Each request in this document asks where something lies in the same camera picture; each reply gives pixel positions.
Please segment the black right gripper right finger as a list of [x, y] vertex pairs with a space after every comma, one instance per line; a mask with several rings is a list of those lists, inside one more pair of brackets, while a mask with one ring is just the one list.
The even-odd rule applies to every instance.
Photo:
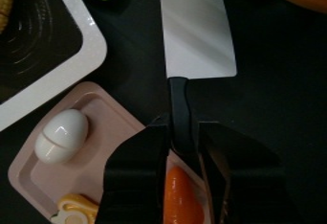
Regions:
[[197, 129], [212, 224], [304, 224], [285, 190], [279, 156], [219, 123]]

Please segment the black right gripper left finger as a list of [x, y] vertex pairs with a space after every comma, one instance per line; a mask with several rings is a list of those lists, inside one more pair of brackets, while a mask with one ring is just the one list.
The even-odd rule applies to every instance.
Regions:
[[94, 224], [163, 224], [168, 144], [168, 116], [161, 116], [113, 150]]

